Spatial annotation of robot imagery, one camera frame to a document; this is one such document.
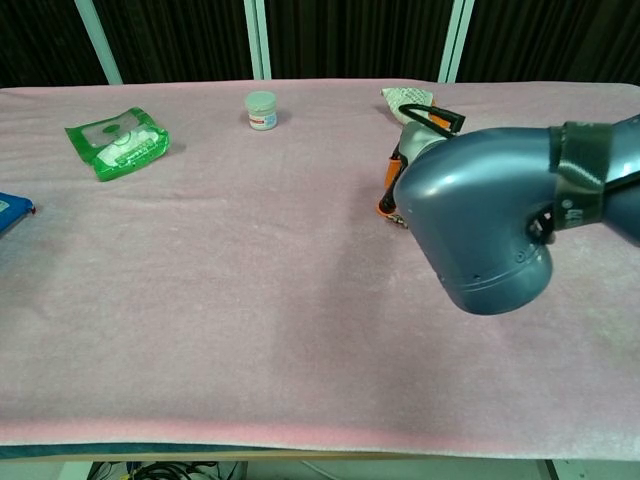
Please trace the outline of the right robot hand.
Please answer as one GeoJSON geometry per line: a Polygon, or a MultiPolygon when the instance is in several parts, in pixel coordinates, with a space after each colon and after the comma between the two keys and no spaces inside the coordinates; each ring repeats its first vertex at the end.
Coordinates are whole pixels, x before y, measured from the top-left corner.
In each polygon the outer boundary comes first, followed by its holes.
{"type": "Polygon", "coordinates": [[[386,220],[404,228],[405,220],[397,211],[394,188],[404,170],[423,152],[444,142],[446,137],[419,122],[411,121],[403,127],[400,139],[389,158],[384,180],[385,192],[378,202],[377,212],[386,220]]]}

